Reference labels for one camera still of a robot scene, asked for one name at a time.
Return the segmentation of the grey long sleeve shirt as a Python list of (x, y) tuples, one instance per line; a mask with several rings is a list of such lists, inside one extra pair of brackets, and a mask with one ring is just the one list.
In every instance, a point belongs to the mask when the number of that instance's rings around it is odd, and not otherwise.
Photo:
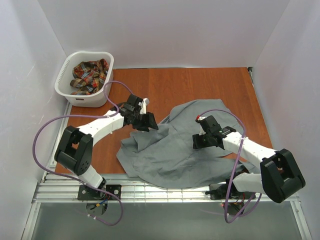
[(175, 106), (148, 132), (133, 131), (116, 154), (130, 178), (139, 177), (161, 188), (186, 189), (220, 183), (231, 176), (235, 161), (219, 147), (193, 148), (200, 132), (195, 119), (209, 111), (221, 127), (243, 129), (220, 99), (198, 99)]

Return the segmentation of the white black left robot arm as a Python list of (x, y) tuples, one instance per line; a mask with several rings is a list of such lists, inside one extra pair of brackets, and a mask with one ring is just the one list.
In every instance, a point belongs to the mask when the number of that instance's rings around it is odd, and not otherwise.
[(127, 125), (143, 132), (158, 130), (154, 114), (147, 111), (148, 104), (148, 98), (131, 94), (126, 102), (112, 107), (98, 119), (79, 127), (66, 127), (54, 160), (78, 176), (80, 182), (101, 189), (104, 178), (92, 166), (94, 145)]

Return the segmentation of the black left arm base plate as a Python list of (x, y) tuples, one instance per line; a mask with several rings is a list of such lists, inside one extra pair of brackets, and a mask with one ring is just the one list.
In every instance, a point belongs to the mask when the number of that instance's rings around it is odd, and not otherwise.
[[(108, 191), (119, 199), (121, 198), (122, 186), (120, 184), (107, 184), (104, 191)], [(104, 192), (94, 190), (88, 186), (80, 185), (78, 189), (77, 200), (79, 201), (104, 201), (116, 200), (115, 197), (110, 196)]]

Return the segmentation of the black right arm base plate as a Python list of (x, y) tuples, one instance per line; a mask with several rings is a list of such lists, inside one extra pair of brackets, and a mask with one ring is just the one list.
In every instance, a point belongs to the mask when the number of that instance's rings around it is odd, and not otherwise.
[[(205, 192), (205, 195), (209, 195), (211, 200), (225, 200), (227, 189), (227, 183), (213, 183), (209, 185), (209, 190)], [(239, 192), (234, 187), (231, 187), (229, 199), (235, 201), (247, 200), (252, 194), (252, 192)]]

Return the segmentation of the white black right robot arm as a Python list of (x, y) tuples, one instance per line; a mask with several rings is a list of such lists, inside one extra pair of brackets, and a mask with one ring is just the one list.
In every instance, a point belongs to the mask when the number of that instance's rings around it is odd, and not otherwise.
[(238, 153), (259, 171), (234, 173), (213, 194), (229, 197), (231, 194), (259, 193), (267, 195), (275, 203), (282, 203), (306, 186), (302, 172), (289, 150), (264, 147), (243, 137), (230, 126), (221, 127), (212, 115), (198, 116), (195, 121), (200, 124), (200, 133), (192, 136), (194, 149), (219, 147)]

